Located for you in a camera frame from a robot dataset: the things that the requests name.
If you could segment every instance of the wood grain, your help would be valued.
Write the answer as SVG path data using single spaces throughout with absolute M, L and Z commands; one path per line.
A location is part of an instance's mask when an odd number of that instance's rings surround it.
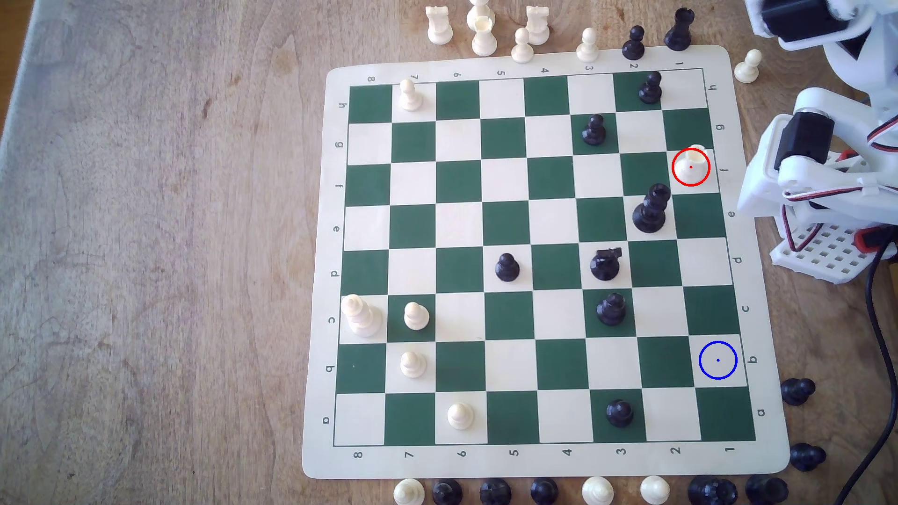
M 637 23 L 658 45 L 679 6 L 546 4 L 538 53 L 573 50 L 588 23 L 602 48 Z M 451 2 L 443 47 L 427 42 L 424 5 L 38 2 L 0 151 L 0 503 L 392 502 L 393 481 L 314 481 L 300 466 L 321 101 L 333 67 L 472 58 L 468 4 Z M 497 54 L 524 6 L 494 2 Z M 747 156 L 799 90 L 850 91 L 820 49 L 754 37 L 741 2 L 691 6 L 693 43 L 734 64 L 764 52 L 758 81 L 736 87 Z M 780 374 L 818 384 L 787 408 L 790 438 L 830 455 L 781 475 L 789 502 L 831 501 L 888 406 L 862 282 L 773 268 L 770 219 L 758 236 Z M 896 350 L 887 277 L 876 304 Z M 849 502 L 898 502 L 897 456 L 893 439 Z M 686 502 L 688 480 L 670 480 L 668 503 Z M 639 478 L 611 481 L 616 503 L 641 502 Z M 580 503 L 582 482 L 561 479 L 560 502 Z M 511 484 L 530 503 L 529 482 Z M 476 503 L 479 482 L 462 485 Z

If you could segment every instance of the black pawn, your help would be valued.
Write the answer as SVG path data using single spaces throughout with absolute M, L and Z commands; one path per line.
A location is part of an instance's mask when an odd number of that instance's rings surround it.
M 559 497 L 559 487 L 549 477 L 537 477 L 530 484 L 530 497 L 536 505 L 552 505 Z
M 698 475 L 686 489 L 692 505 L 733 505 L 739 497 L 735 484 L 714 475 Z
M 599 317 L 599 321 L 609 326 L 617 326 L 627 315 L 623 297 L 618 293 L 611 293 L 595 308 L 595 315 Z
M 745 498 L 752 505 L 774 505 L 788 498 L 788 486 L 778 477 L 752 475 L 745 483 Z
M 598 146 L 605 141 L 605 119 L 602 114 L 593 114 L 583 128 L 583 141 L 590 146 Z
M 629 40 L 623 43 L 621 53 L 626 59 L 640 59 L 646 54 L 646 46 L 642 43 L 642 37 L 646 31 L 636 25 L 629 29 Z
M 611 280 L 621 271 L 621 248 L 600 249 L 595 252 L 595 257 L 589 262 L 589 271 L 593 273 L 596 279 Z
M 779 392 L 783 395 L 783 402 L 798 406 L 807 402 L 807 398 L 814 394 L 817 385 L 811 379 L 786 379 L 779 385 Z
M 822 447 L 801 442 L 789 449 L 788 461 L 802 472 L 810 472 L 826 461 L 826 451 Z
M 648 190 L 648 194 L 642 203 L 633 209 L 633 224 L 636 228 L 647 234 L 653 234 L 665 225 L 665 209 L 667 201 L 671 198 L 671 189 L 658 183 Z
M 682 51 L 692 44 L 689 25 L 695 21 L 695 13 L 686 7 L 680 7 L 673 13 L 673 28 L 665 35 L 665 45 L 674 51 Z

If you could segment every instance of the chess mat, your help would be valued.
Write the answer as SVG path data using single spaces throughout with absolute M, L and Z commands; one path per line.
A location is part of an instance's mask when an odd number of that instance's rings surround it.
M 663 76 L 660 103 L 637 89 Z M 411 78 L 423 104 L 399 106 Z M 303 468 L 317 478 L 759 474 L 788 462 L 726 51 L 619 50 L 353 66 L 328 75 Z M 607 138 L 583 142 L 591 114 Z M 710 175 L 672 176 L 699 144 Z M 663 182 L 666 224 L 633 209 Z M 621 271 L 596 279 L 598 249 Z M 494 273 L 501 253 L 521 266 Z M 627 300 L 623 323 L 595 308 Z M 341 297 L 383 315 L 352 333 Z M 403 322 L 425 306 L 420 331 Z M 403 352 L 427 360 L 400 371 Z M 634 410 L 626 428 L 609 401 Z M 467 430 L 449 426 L 469 404 Z

